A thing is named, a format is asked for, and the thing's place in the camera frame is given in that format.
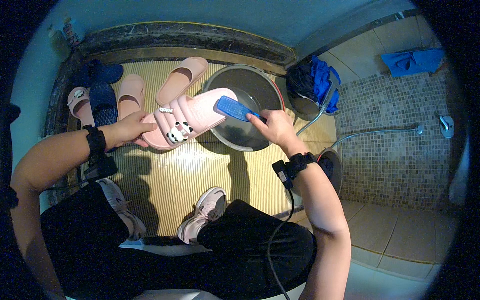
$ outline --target dark blue slipper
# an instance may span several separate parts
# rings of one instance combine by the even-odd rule
[[[119,115],[117,100],[112,87],[105,82],[95,81],[90,87],[90,106],[95,126],[110,125]]]
[[[122,75],[122,65],[104,65],[99,60],[91,60],[84,64],[77,74],[75,74],[73,84],[83,87],[90,87],[95,81],[112,84],[120,80]]]

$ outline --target shower hose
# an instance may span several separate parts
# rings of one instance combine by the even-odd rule
[[[414,128],[408,128],[408,129],[383,129],[383,130],[375,130],[375,131],[368,131],[368,132],[359,132],[359,133],[354,133],[349,136],[346,136],[344,138],[339,139],[336,141],[330,148],[335,147],[339,143],[343,142],[344,140],[347,140],[351,137],[360,135],[360,134],[366,134],[366,133],[376,133],[376,132],[407,132],[407,131],[415,131],[417,134],[422,134],[423,132],[423,126],[422,125],[417,125]]]

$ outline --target human hand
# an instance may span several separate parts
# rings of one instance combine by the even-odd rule
[[[252,114],[247,114],[246,117],[267,140],[279,145],[287,156],[307,152],[295,133],[292,119],[283,110],[266,109],[260,115],[267,119],[266,124]]]
[[[157,124],[142,123],[142,119],[147,114],[146,111],[136,111],[116,123],[99,127],[98,129],[102,130],[105,136],[106,150],[120,147],[126,142],[134,142],[142,147],[148,147],[148,144],[140,138],[140,135],[157,129]]]

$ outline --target black cable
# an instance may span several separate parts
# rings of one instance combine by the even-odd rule
[[[270,257],[270,245],[272,244],[272,241],[273,241],[273,238],[275,236],[275,234],[277,233],[277,231],[280,229],[280,227],[282,227],[283,224],[287,223],[290,218],[292,218],[292,215],[293,215],[293,210],[295,209],[295,204],[293,202],[293,195],[292,195],[292,191],[290,189],[287,190],[289,193],[290,193],[290,199],[292,200],[292,211],[290,212],[290,215],[288,216],[288,218],[283,221],[280,225],[278,225],[275,230],[273,231],[272,235],[270,236],[270,239],[268,240],[268,244],[267,244],[267,259],[268,259],[268,262],[270,264],[270,268],[272,269],[272,272],[273,272],[273,276],[275,277],[275,280],[276,280],[276,283],[278,284],[278,287],[282,290],[282,293],[283,295],[285,296],[285,298],[287,300],[290,300],[290,298],[288,297],[287,295],[287,292],[285,291],[285,289],[283,288],[283,285],[282,283],[280,282],[280,279],[278,279],[278,276],[275,272],[275,269],[273,268],[273,262],[272,262],[272,257]]]
[[[55,191],[55,190],[71,189],[71,188],[74,188],[74,187],[76,187],[76,186],[82,185],[82,184],[84,184],[84,183],[86,183],[86,182],[87,182],[87,179],[82,180],[81,182],[76,183],[76,184],[74,184],[74,185],[51,187],[51,188],[46,189],[46,191]]]

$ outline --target pink slipper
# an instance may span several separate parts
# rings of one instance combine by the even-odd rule
[[[67,99],[70,113],[72,116],[82,121],[82,127],[85,125],[95,126],[92,107],[90,106],[90,96],[86,88],[81,86],[74,88],[68,95]]]
[[[201,57],[189,57],[170,71],[167,80],[156,92],[155,100],[160,105],[170,103],[183,95],[207,71],[208,62]]]
[[[137,74],[126,76],[120,85],[117,95],[118,120],[133,112],[143,110],[145,103],[145,82]]]
[[[157,123],[158,128],[142,134],[144,141],[159,150],[174,149],[225,121],[214,111],[221,96],[237,100],[234,92],[218,88],[195,97],[182,95],[170,104],[155,110],[142,122]]]

